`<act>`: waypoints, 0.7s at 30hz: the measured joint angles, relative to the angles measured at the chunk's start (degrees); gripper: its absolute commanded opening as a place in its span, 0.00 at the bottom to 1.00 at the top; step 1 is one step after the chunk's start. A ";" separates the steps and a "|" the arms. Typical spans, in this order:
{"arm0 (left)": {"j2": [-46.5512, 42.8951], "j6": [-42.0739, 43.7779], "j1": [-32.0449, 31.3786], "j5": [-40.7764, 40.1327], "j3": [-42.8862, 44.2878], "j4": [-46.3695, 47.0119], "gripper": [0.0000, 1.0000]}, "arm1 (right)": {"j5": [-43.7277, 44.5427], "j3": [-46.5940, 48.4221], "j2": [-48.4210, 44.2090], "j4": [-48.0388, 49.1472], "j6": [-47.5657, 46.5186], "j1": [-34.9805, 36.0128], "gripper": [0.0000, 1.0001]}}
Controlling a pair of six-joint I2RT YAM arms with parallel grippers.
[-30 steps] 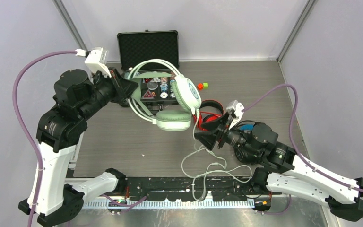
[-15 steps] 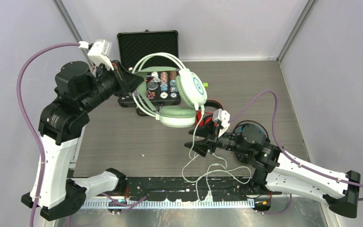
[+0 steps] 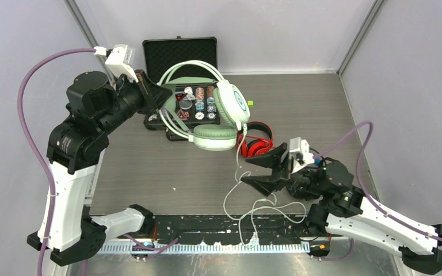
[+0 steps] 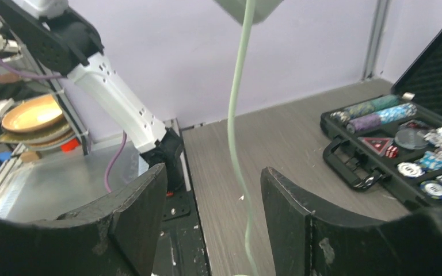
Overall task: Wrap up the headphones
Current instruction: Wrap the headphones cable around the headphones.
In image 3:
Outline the mint green headphones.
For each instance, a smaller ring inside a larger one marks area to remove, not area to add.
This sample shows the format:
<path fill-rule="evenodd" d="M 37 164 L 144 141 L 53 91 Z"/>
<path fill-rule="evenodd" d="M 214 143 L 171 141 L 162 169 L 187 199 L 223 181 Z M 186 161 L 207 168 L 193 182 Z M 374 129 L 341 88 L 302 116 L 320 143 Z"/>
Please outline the mint green headphones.
<path fill-rule="evenodd" d="M 201 60 L 188 60 L 171 66 L 163 73 L 157 85 L 162 86 L 164 83 L 168 83 L 172 75 L 186 65 L 204 68 L 215 77 L 217 82 L 213 90 L 214 102 L 220 118 L 226 122 L 226 125 L 198 125 L 190 132 L 176 115 L 174 111 L 175 98 L 172 98 L 158 109 L 158 114 L 166 129 L 203 150 L 227 151 L 232 149 L 235 147 L 238 132 L 246 133 L 246 124 L 250 118 L 250 110 L 244 96 L 214 66 Z"/>

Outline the black blue headphones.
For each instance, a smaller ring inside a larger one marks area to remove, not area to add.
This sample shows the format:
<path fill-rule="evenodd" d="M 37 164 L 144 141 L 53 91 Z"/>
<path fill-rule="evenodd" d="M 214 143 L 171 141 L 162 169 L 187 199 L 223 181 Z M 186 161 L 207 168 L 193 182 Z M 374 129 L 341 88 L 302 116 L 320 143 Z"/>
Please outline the black blue headphones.
<path fill-rule="evenodd" d="M 321 197 L 316 194 L 310 193 L 305 187 L 303 187 L 303 184 L 304 182 L 288 185 L 286 187 L 286 190 L 292 198 L 295 198 L 297 200 L 311 201 L 317 200 Z"/>

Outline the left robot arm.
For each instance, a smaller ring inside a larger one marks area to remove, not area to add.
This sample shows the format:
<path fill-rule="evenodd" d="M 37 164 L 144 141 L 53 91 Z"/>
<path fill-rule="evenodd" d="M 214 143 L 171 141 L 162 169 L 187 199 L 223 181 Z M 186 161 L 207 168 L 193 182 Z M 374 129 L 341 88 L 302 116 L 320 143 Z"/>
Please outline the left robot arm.
<path fill-rule="evenodd" d="M 155 84 L 143 70 L 135 74 L 136 81 L 121 76 L 114 88 L 103 72 L 85 72 L 67 88 L 69 115 L 52 130 L 46 153 L 56 191 L 54 215 L 43 221 L 49 231 L 40 228 L 27 238 L 37 250 L 49 248 L 51 260 L 59 266 L 95 256 L 110 239 L 129 233 L 146 238 L 153 232 L 153 213 L 137 204 L 109 215 L 89 214 L 109 135 L 133 115 L 174 100 L 170 89 Z"/>

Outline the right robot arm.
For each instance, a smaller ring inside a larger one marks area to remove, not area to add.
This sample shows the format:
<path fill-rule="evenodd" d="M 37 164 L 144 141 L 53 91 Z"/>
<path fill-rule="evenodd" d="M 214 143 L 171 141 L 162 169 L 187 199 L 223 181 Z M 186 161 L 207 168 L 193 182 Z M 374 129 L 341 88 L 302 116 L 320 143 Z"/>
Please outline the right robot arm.
<path fill-rule="evenodd" d="M 442 224 L 426 225 L 394 213 L 355 186 L 353 174 L 340 161 L 314 159 L 308 146 L 290 148 L 286 143 L 246 161 L 272 171 L 242 178 L 261 194 L 287 189 L 293 198 L 312 201 L 301 223 L 306 233 L 359 240 L 424 274 L 442 270 Z"/>

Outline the red headphones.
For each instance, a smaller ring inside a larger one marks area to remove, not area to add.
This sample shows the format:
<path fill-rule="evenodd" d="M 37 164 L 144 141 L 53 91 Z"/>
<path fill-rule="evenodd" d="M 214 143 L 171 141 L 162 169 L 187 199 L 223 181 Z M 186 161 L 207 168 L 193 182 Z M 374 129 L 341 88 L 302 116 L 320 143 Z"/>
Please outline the red headphones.
<path fill-rule="evenodd" d="M 261 131 L 267 135 L 267 138 L 246 135 L 245 138 L 250 139 L 250 141 L 242 141 L 243 131 L 239 131 L 237 134 L 236 147 L 240 146 L 239 153 L 244 158 L 262 155 L 273 148 L 273 132 L 269 125 L 261 121 L 251 121 L 247 123 L 247 130 Z"/>

